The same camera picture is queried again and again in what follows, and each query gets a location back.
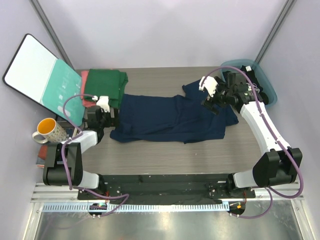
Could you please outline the navy blue t shirt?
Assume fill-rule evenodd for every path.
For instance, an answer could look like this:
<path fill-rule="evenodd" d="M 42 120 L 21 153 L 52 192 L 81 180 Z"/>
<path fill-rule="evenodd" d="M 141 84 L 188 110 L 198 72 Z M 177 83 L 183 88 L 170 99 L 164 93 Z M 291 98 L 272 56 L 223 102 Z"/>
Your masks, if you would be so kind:
<path fill-rule="evenodd" d="M 119 109 L 119 125 L 110 138 L 120 143 L 133 141 L 197 143 L 220 140 L 226 127 L 239 123 L 230 107 L 218 107 L 218 114 L 202 105 L 207 93 L 199 81 L 182 86 L 185 95 L 173 97 L 125 94 Z"/>

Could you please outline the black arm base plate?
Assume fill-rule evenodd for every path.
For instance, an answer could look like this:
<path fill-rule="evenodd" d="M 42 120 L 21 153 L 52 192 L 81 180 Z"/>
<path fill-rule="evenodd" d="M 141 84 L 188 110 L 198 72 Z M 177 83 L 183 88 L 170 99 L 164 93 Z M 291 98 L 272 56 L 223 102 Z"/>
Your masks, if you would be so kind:
<path fill-rule="evenodd" d="M 236 187 L 233 174 L 137 174 L 101 175 L 105 192 L 92 189 L 103 196 L 129 194 L 132 204 L 149 200 L 163 204 L 182 204 L 189 200 L 254 199 L 255 187 Z"/>

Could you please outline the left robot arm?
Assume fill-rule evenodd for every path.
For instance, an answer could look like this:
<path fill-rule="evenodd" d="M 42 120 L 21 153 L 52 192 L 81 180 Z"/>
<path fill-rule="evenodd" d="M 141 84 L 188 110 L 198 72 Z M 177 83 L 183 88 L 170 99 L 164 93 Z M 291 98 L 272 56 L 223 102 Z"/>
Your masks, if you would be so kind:
<path fill-rule="evenodd" d="M 42 179 L 47 186 L 71 185 L 73 188 L 89 189 L 89 194 L 100 200 L 107 192 L 103 177 L 83 169 L 82 155 L 101 142 L 104 128 L 118 126 L 119 110 L 113 108 L 111 112 L 105 112 L 99 106 L 90 107 L 84 123 L 82 134 L 76 135 L 67 144 L 48 145 Z"/>

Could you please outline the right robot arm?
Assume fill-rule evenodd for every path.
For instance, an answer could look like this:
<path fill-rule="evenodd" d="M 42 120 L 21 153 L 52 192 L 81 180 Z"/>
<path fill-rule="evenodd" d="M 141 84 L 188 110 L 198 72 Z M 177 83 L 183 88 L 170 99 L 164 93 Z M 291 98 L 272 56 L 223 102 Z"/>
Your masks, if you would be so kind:
<path fill-rule="evenodd" d="M 227 82 L 209 75 L 203 76 L 198 89 L 207 92 L 203 106 L 218 114 L 217 107 L 232 106 L 247 122 L 258 143 L 261 157 L 252 169 L 231 174 L 226 184 L 226 193 L 233 198 L 243 193 L 244 188 L 269 188 L 299 181 L 299 196 L 303 190 L 300 172 L 302 152 L 292 148 L 284 140 L 270 119 L 265 104 L 251 80 L 236 69 Z"/>

